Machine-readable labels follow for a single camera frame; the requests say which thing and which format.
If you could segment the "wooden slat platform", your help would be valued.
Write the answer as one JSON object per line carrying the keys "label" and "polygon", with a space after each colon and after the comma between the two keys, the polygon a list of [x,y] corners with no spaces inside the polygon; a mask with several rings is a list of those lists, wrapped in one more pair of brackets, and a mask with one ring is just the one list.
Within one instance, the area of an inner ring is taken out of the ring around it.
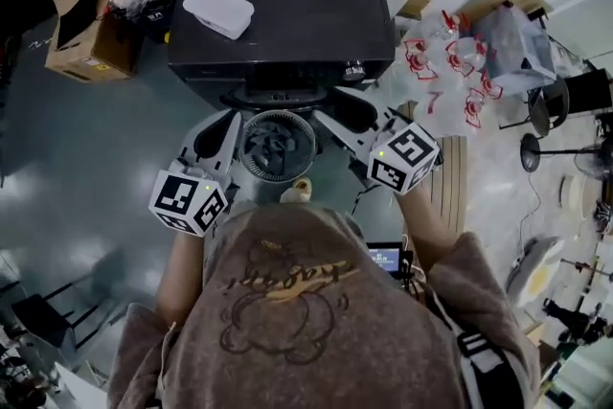
{"label": "wooden slat platform", "polygon": [[467,139],[464,136],[439,140],[443,163],[432,173],[431,197],[448,228],[460,235],[465,229],[467,201]]}

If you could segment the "person's right forearm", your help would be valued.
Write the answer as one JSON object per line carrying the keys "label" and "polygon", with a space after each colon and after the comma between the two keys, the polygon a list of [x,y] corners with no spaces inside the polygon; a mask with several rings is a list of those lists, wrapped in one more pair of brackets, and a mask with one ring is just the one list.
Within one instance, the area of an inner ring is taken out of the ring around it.
{"label": "person's right forearm", "polygon": [[426,190],[416,187],[404,195],[396,195],[406,231],[413,241],[421,269],[431,268],[454,249],[457,237],[443,223]]}

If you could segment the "dark grey garment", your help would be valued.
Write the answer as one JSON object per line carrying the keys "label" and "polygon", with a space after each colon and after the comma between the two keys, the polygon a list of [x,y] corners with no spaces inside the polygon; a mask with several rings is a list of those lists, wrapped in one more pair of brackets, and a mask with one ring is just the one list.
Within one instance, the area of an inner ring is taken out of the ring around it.
{"label": "dark grey garment", "polygon": [[245,154],[258,167],[281,175],[301,167],[310,155],[311,145],[304,132],[288,122],[261,122],[253,126],[244,144]]}

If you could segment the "black mesh chair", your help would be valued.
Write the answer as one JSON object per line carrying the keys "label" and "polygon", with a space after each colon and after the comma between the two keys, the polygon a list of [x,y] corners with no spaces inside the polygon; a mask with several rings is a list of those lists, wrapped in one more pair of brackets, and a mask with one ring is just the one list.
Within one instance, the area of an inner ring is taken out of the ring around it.
{"label": "black mesh chair", "polygon": [[519,99],[516,113],[522,120],[499,125],[505,130],[530,125],[535,138],[541,140],[554,129],[562,126],[569,114],[570,96],[567,82],[558,78],[555,82],[529,90],[525,98]]}

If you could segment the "person's brown printed shirt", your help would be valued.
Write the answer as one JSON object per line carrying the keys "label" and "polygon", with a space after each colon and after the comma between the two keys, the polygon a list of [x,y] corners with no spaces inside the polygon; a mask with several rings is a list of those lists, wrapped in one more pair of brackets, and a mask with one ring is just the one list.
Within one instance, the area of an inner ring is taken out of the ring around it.
{"label": "person's brown printed shirt", "polygon": [[300,204],[227,220],[182,327],[128,309],[108,409],[529,409],[534,344],[475,235],[430,270],[426,302],[358,227]]}

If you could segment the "white and yellow foam cushion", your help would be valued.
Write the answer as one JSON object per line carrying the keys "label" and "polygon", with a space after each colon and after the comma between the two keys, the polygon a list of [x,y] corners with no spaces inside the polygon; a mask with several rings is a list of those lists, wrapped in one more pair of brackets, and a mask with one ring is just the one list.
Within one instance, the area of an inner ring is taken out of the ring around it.
{"label": "white and yellow foam cushion", "polygon": [[506,286],[515,307],[525,307],[549,287],[560,267],[564,247],[565,240],[559,237],[532,239],[526,246]]}

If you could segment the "brown cardboard box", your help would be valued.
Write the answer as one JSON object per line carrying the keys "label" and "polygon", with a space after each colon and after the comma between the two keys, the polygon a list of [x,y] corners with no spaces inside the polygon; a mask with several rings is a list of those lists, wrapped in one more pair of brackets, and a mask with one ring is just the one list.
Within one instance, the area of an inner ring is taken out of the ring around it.
{"label": "brown cardboard box", "polygon": [[58,22],[45,66],[81,82],[127,80],[137,70],[139,29],[110,0],[53,0]]}

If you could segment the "black washing machine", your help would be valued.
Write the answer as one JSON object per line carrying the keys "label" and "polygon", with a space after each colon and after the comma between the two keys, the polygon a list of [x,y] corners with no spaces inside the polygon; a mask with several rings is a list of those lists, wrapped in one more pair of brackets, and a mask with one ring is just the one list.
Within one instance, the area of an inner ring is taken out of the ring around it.
{"label": "black washing machine", "polygon": [[320,105],[334,86],[378,78],[392,63],[387,0],[245,0],[249,25],[230,39],[176,0],[171,70],[216,107],[267,110]]}

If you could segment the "green laundry basket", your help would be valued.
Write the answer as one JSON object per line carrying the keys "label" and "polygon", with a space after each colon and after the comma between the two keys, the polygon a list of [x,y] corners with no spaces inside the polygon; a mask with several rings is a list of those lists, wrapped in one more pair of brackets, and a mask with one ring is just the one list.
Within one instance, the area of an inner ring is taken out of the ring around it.
{"label": "green laundry basket", "polygon": [[[308,137],[311,145],[310,155],[301,167],[296,168],[294,171],[284,173],[281,175],[274,175],[266,172],[258,167],[254,160],[245,154],[244,144],[246,137],[250,129],[258,123],[273,121],[276,123],[288,122],[296,127],[300,128],[304,134]],[[283,183],[293,181],[294,179],[302,176],[307,172],[317,155],[317,142],[315,132],[312,126],[302,117],[297,114],[286,110],[269,110],[255,115],[251,118],[243,127],[241,137],[238,144],[238,158],[242,165],[254,176],[262,181],[268,183]]]}

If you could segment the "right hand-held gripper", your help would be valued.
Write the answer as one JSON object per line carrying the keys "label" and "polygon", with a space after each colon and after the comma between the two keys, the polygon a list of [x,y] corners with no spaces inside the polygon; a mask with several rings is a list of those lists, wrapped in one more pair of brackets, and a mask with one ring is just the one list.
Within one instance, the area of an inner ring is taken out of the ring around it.
{"label": "right hand-held gripper", "polygon": [[375,138],[372,130],[386,120],[387,109],[368,93],[349,87],[333,89],[333,117],[314,113],[354,155],[368,155],[367,177],[404,195],[433,170],[440,155],[436,140],[417,123],[395,113]]}

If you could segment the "white lidded plastic box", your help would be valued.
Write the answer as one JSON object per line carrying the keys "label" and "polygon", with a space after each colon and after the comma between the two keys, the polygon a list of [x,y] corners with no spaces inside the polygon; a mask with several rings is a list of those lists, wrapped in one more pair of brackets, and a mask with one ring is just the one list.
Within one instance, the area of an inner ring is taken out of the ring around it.
{"label": "white lidded plastic box", "polygon": [[255,12],[247,0],[184,0],[182,7],[205,27],[231,39],[239,39]]}

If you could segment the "person's left forearm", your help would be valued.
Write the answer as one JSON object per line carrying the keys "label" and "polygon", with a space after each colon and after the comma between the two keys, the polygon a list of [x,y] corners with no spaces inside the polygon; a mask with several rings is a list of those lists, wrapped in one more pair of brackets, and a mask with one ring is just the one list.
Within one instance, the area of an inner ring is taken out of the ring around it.
{"label": "person's left forearm", "polygon": [[178,232],[155,295],[154,311],[168,327],[183,326],[202,292],[204,238]]}

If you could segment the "small black tablet screen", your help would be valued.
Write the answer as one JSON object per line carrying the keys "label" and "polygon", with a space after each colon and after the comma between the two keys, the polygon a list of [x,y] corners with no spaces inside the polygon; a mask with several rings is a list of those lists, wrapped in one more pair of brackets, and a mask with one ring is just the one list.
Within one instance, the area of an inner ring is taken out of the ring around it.
{"label": "small black tablet screen", "polygon": [[394,242],[368,242],[367,248],[371,259],[389,274],[401,271],[402,244]]}

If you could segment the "black frame chair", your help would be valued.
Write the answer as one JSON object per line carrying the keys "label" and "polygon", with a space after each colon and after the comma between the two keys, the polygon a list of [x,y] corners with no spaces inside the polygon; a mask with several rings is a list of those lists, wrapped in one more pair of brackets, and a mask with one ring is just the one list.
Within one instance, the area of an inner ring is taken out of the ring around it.
{"label": "black frame chair", "polygon": [[11,305],[18,334],[35,337],[58,354],[73,357],[102,333],[124,307],[125,255],[113,251],[86,268],[66,255],[45,265],[53,288]]}

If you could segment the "black floor fan stand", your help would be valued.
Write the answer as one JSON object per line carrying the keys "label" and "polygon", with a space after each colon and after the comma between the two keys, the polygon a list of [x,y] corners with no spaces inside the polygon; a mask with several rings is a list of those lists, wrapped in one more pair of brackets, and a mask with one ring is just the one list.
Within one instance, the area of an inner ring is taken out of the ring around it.
{"label": "black floor fan stand", "polygon": [[526,172],[535,172],[542,156],[573,155],[575,166],[585,175],[604,181],[613,175],[613,134],[585,148],[542,150],[539,140],[527,133],[520,143],[520,161]]}

